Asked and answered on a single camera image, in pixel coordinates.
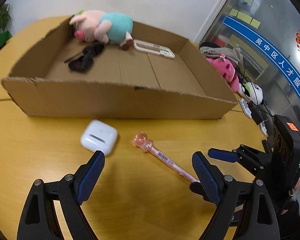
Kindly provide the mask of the person's right hand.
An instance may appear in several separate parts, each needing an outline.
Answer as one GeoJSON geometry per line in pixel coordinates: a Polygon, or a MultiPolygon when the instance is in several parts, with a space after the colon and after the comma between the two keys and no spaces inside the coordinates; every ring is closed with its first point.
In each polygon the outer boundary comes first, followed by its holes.
{"type": "Polygon", "coordinates": [[[294,189],[293,189],[292,200],[295,200],[295,199],[296,199],[296,195],[297,195],[299,189],[300,189],[300,177],[299,177],[298,182],[296,183],[296,185],[295,185],[295,187],[294,187],[294,189]]]}

